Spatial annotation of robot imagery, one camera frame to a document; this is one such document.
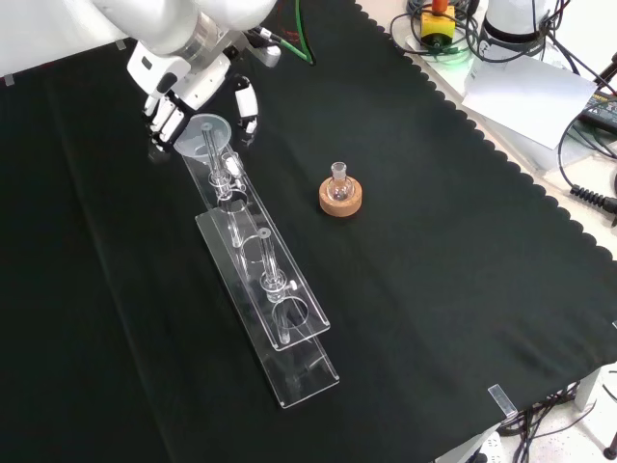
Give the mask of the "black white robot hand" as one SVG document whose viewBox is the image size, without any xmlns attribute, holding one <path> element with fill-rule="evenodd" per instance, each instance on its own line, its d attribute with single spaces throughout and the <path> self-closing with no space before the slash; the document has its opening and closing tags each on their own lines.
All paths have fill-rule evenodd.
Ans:
<svg viewBox="0 0 617 463">
<path fill-rule="evenodd" d="M 240 140 L 245 146 L 254 141 L 258 124 L 255 90 L 247 77 L 231 72 L 230 66 L 228 55 L 221 53 L 206 68 L 193 71 L 179 56 L 159 56 L 141 42 L 136 44 L 127 70 L 147 94 L 143 116 L 153 153 L 175 150 L 190 120 L 203 114 L 208 102 L 227 84 L 235 90 Z"/>
</svg>

